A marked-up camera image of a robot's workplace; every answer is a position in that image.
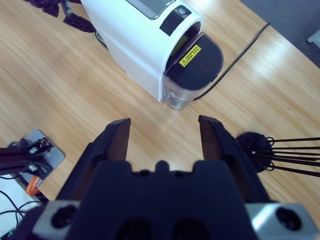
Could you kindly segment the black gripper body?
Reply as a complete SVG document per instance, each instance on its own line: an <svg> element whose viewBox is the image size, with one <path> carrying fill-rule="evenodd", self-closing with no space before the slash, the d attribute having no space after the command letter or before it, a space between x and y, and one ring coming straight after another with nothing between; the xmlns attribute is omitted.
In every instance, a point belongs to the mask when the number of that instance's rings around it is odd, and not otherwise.
<svg viewBox="0 0 320 240"><path fill-rule="evenodd" d="M60 0L24 0L35 8L41 9L44 13L55 18L59 15Z"/></svg>

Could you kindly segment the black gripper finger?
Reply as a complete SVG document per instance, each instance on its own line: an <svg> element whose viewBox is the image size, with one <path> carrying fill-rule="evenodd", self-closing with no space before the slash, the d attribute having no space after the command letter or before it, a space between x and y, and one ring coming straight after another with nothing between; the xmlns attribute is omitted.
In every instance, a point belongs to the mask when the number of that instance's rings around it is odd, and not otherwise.
<svg viewBox="0 0 320 240"><path fill-rule="evenodd" d="M67 15L63 22L75 29L78 29L82 32L85 32L85 33L95 33L96 32L96 29L95 27L92 25L92 23L81 17L81 16L78 16L74 13L72 13L71 15Z"/></svg>
<svg viewBox="0 0 320 240"><path fill-rule="evenodd" d="M200 115L198 122L204 160L226 163L246 203L270 203L272 200L252 162L222 122L205 115Z"/></svg>
<svg viewBox="0 0 320 240"><path fill-rule="evenodd" d="M59 200L81 200L99 162L126 160L130 127L130 118L112 121L87 145L61 188Z"/></svg>

